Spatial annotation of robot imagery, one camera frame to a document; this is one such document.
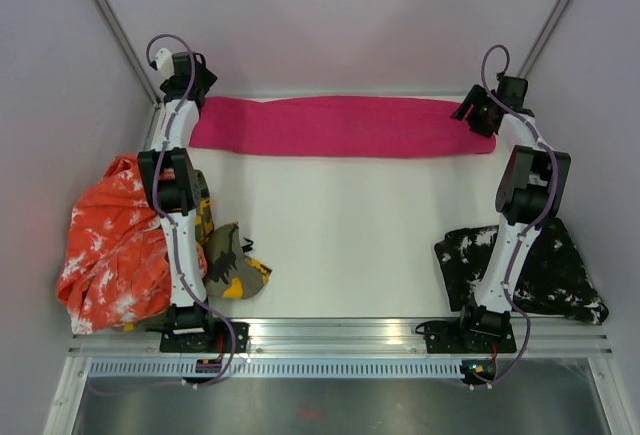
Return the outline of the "pink trousers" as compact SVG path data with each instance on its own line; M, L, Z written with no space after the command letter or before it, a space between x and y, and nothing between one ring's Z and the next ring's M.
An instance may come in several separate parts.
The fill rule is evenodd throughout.
M457 107L451 101L398 97L212 97L190 145L280 157L425 159L492 153L495 138L452 119Z

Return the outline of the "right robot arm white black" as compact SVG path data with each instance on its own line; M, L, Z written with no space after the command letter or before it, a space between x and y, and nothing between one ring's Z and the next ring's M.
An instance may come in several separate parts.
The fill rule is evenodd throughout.
M499 225L493 251L455 328L457 342L471 353L516 351L511 314L523 312L514 301L517 283L542 225L559 210L571 164L569 154L544 140L533 113L524 107L528 81L503 72L497 80L492 90L473 86L452 115L465 120L472 132L495 135L511 149L496 192Z

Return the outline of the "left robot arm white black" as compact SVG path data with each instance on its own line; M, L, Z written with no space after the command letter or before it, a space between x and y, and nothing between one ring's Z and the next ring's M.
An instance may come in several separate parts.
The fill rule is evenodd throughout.
M166 48L158 50L151 67L163 77L164 99L151 146L138 154L137 163L148 205L159 216L170 273L160 351L203 353L218 338L204 308L208 297L200 264L213 222L205 177L194 168L187 146L217 77L202 57Z

